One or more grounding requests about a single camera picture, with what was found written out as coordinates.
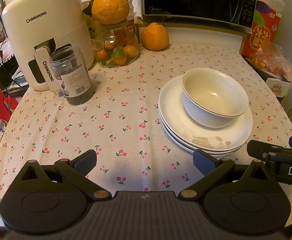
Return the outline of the white ceramic bowl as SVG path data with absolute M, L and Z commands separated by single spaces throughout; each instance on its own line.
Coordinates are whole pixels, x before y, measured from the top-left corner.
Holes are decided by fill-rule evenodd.
M 200 125 L 223 128 L 249 107 L 243 87 L 229 75 L 209 68 L 194 68 L 182 75 L 182 101 L 189 116 Z

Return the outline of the white plate floral top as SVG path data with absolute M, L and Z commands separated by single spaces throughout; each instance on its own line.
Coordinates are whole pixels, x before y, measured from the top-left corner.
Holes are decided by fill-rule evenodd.
M 213 115 L 186 96 L 182 77 L 168 81 L 158 98 L 158 111 L 167 134 L 190 150 L 200 148 L 212 154 L 233 152 L 241 148 L 253 127 L 251 110 L 235 118 Z

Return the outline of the white plate bottom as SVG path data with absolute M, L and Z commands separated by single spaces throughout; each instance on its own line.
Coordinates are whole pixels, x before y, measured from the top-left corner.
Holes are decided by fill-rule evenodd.
M 193 154 L 194 150 L 199 149 L 198 147 L 194 147 L 192 145 L 187 145 L 185 142 L 182 142 L 181 139 L 177 139 L 177 136 L 173 135 L 167 128 L 167 126 L 162 122 L 161 123 L 162 128 L 164 129 L 165 133 L 168 135 L 168 137 L 176 144 L 178 145 L 180 148 L 184 149 L 185 151 Z M 206 152 L 207 154 L 212 155 L 213 157 L 225 157 L 227 155 L 230 155 L 234 152 L 237 152 L 238 150 L 240 150 L 240 147 L 235 148 L 234 150 L 229 150 L 229 151 L 224 151 L 224 152 L 215 152 L 215 151 L 209 151 L 209 150 L 203 150 L 204 152 Z

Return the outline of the white plate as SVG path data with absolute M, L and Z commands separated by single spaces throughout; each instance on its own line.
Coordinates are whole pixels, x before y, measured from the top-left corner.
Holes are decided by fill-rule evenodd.
M 161 123 L 163 122 L 163 123 L 166 125 L 166 123 L 164 122 L 164 120 L 163 120 L 161 114 L 159 114 L 159 117 L 160 117 L 160 122 L 161 122 Z M 175 134 L 173 133 L 173 131 L 172 131 L 168 126 L 167 126 L 167 128 L 168 128 L 168 130 L 169 130 L 173 135 L 175 135 Z M 180 138 L 179 136 L 177 136 L 177 139 L 181 139 L 182 142 L 185 142 L 187 145 L 192 145 L 192 144 L 186 142 L 185 140 L 183 140 L 182 138 Z M 200 149 L 202 149 L 202 150 L 207 150 L 207 149 L 204 149 L 204 148 L 202 148 L 201 146 L 198 146 L 198 145 L 192 145 L 192 146 L 194 146 L 194 147 L 198 147 L 198 148 L 200 148 Z M 217 151 L 217 150 L 212 150 L 212 149 L 210 149 L 209 151 L 224 152 L 224 151 L 229 151 L 229 150 Z
M 178 145 L 180 148 L 184 149 L 185 151 L 193 154 L 194 150 L 199 149 L 198 147 L 194 147 L 192 145 L 187 145 L 185 142 L 182 142 L 181 139 L 177 139 L 177 136 L 173 135 L 167 128 L 167 126 L 162 122 L 161 123 L 162 128 L 164 129 L 165 133 L 168 135 L 168 137 L 176 144 Z M 212 155 L 213 157 L 225 157 L 227 155 L 230 155 L 234 152 L 237 152 L 238 150 L 240 150 L 240 147 L 235 148 L 234 150 L 229 150 L 229 151 L 224 151 L 224 152 L 215 152 L 215 151 L 209 151 L 209 150 L 203 150 L 204 152 L 206 152 L 207 154 Z

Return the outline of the cherry print tablecloth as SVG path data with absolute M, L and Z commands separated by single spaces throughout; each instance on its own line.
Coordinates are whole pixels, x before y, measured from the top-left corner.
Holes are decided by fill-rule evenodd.
M 142 49 L 129 66 L 95 66 L 94 97 L 71 106 L 50 91 L 29 89 L 0 142 L 0 201 L 26 161 L 51 165 L 89 149 L 97 165 L 89 179 L 111 192 L 180 192 L 201 178 L 192 155 L 174 144 L 158 118 L 158 96 L 174 77 L 195 68 L 217 69 L 246 90 L 253 117 L 252 139 L 287 146 L 292 123 L 273 92 L 232 49 L 175 44 Z

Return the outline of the black white cardboard box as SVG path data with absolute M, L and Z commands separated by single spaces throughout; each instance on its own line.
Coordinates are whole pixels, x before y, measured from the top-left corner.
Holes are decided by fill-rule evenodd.
M 253 66 L 253 64 L 250 63 L 248 57 L 244 57 L 244 59 L 264 80 L 267 86 L 273 91 L 278 101 L 282 102 L 292 89 L 292 66 L 291 71 L 286 73 L 285 76 L 278 77 L 271 72 Z

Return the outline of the dark clear plastic jar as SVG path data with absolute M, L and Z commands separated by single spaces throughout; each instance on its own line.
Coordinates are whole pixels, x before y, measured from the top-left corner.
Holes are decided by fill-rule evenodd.
M 50 57 L 50 65 L 66 101 L 73 106 L 88 102 L 94 95 L 83 53 L 70 44 Z

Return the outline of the plastic bag of oranges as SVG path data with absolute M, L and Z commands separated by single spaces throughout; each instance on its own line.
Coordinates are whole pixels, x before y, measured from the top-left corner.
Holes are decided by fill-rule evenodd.
M 260 48 L 249 56 L 249 62 L 275 76 L 287 76 L 292 72 L 292 64 L 283 55 L 283 49 L 270 41 L 264 41 Z

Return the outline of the glass jar of kumquats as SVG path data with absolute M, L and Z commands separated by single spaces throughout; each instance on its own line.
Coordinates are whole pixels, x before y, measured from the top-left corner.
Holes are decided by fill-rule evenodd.
M 96 39 L 102 47 L 95 51 L 95 58 L 102 67 L 126 66 L 139 55 L 139 43 L 133 21 L 123 20 L 117 24 L 96 28 Z

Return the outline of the red gift box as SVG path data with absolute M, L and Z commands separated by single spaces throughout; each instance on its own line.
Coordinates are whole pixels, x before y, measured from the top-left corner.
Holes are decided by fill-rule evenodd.
M 244 57 L 249 57 L 266 41 L 273 41 L 282 15 L 271 9 L 265 2 L 257 1 L 254 12 L 252 32 L 247 35 L 241 52 Z

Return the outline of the large orange by microwave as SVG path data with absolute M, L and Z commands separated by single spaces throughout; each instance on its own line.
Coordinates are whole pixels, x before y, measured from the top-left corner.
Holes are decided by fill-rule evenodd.
M 141 44 L 151 51 L 164 50 L 169 45 L 169 34 L 165 27 L 159 23 L 149 24 L 141 32 Z

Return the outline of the white air fryer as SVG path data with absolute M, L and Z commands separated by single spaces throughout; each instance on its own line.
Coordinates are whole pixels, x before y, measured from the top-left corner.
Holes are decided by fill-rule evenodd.
M 36 91 L 60 90 L 50 56 L 78 46 L 89 69 L 94 53 L 81 0 L 14 0 L 2 12 L 12 51 L 29 86 Z

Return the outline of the stacked white paper cups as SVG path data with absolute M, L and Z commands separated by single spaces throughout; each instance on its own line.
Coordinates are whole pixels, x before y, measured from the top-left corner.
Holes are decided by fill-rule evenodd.
M 133 0 L 128 0 L 128 5 L 130 7 L 128 16 L 127 16 L 127 21 L 133 21 L 135 17 L 135 12 L 134 12 L 134 6 L 133 6 Z

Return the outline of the black microwave oven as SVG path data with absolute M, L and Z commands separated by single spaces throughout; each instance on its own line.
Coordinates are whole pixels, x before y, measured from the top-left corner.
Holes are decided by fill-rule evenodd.
M 251 32 L 257 0 L 141 0 L 147 20 L 211 21 Z

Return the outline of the large orange on jar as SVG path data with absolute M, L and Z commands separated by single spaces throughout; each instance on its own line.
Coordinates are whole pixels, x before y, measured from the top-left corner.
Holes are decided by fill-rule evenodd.
M 129 15 L 128 0 L 91 0 L 82 10 L 101 25 L 111 25 L 122 22 Z

